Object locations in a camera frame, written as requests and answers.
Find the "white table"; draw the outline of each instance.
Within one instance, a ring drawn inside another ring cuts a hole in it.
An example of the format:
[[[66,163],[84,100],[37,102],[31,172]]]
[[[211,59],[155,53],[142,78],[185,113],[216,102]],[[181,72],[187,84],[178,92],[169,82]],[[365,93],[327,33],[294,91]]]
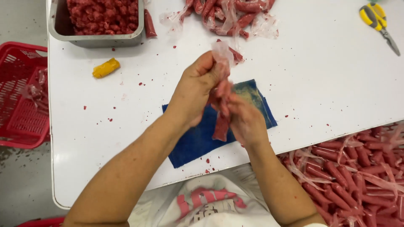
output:
[[[278,122],[268,130],[276,153],[404,118],[404,58],[362,22],[358,9],[366,3],[278,0],[271,13],[281,21],[279,38],[240,40],[247,60],[232,69],[231,80],[256,80]],[[387,30],[404,53],[404,2],[389,0],[382,6]],[[94,174],[162,114],[161,105],[169,102],[183,70],[212,42],[231,40],[206,31],[196,15],[185,19],[179,39],[170,38],[158,16],[182,7],[181,0],[153,1],[149,10],[158,39],[133,48],[84,49],[49,38],[53,196],[58,206],[71,207]],[[121,68],[94,79],[93,67],[111,57]],[[178,169],[167,158],[147,190],[247,162],[237,142]]]

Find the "metal tray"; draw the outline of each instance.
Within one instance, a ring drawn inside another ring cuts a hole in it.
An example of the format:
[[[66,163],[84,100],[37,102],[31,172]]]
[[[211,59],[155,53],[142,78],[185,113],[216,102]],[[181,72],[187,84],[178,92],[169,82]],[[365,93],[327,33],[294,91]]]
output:
[[[136,46],[141,42],[144,28],[143,0],[139,0],[139,26],[132,34],[75,36],[66,0],[52,0],[48,26],[49,33],[57,40],[84,48]]]

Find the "floor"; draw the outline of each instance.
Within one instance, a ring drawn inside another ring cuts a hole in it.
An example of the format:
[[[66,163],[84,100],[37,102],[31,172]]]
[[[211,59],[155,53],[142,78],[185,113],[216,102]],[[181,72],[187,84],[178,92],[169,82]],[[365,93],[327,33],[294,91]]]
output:
[[[0,21],[7,21],[0,23],[0,44],[48,45],[46,0],[1,0]],[[65,216],[53,203],[51,186],[50,143],[33,150],[0,146],[0,227]]]

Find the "scissor blade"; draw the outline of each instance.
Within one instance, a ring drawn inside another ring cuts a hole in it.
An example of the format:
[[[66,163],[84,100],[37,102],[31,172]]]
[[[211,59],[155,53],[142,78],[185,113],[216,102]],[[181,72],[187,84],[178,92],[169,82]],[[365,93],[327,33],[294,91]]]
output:
[[[387,40],[387,44],[390,46],[390,48],[397,54],[397,56],[400,56],[400,50],[398,49],[396,42],[394,42],[390,34],[386,30],[382,31],[382,34],[383,37]]]

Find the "blue towel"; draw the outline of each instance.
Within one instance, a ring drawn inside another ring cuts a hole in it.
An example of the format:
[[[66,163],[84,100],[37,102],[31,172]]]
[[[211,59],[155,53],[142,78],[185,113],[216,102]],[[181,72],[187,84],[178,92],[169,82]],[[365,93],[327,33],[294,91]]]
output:
[[[240,95],[249,103],[255,105],[265,118],[265,124],[268,128],[277,126],[267,100],[259,92],[255,80],[249,80],[234,85],[236,94]],[[231,130],[227,132],[227,142],[213,140],[212,135],[215,132],[217,112],[208,106],[205,108],[201,122],[194,128],[189,129],[179,140],[168,158],[174,168],[181,167],[190,161],[193,161],[210,151],[236,141]]]

